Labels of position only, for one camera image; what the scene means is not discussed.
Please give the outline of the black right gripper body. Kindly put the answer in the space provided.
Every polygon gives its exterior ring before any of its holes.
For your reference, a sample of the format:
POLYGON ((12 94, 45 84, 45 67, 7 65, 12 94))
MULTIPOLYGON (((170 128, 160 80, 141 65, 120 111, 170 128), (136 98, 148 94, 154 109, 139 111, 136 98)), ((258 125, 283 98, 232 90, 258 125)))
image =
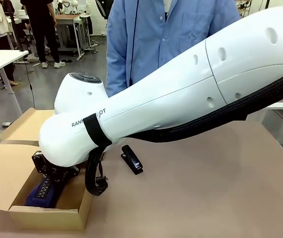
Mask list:
POLYGON ((70 179, 78 176, 80 169, 77 166, 60 167, 52 163, 45 163, 43 174, 50 177, 55 182, 68 182, 70 179))

